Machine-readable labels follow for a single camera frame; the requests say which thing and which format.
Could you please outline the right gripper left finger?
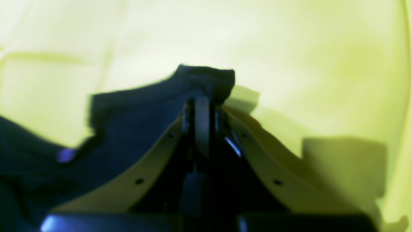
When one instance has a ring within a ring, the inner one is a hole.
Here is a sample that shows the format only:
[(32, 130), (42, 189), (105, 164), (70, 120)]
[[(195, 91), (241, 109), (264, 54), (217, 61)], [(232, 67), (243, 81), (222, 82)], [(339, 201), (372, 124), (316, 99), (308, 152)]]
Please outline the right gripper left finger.
[(190, 100), (124, 173), (55, 208), (42, 232), (196, 232), (207, 219), (211, 105)]

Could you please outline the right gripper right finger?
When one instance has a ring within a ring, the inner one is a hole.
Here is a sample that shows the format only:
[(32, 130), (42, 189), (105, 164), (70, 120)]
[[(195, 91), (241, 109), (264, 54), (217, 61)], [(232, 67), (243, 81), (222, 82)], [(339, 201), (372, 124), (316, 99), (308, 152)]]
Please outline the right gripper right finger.
[(253, 118), (213, 107), (211, 126), (245, 166), (241, 174), (255, 186), (243, 193), (262, 194), (266, 209), (240, 214), (243, 232), (376, 232), (374, 223), (297, 158)]

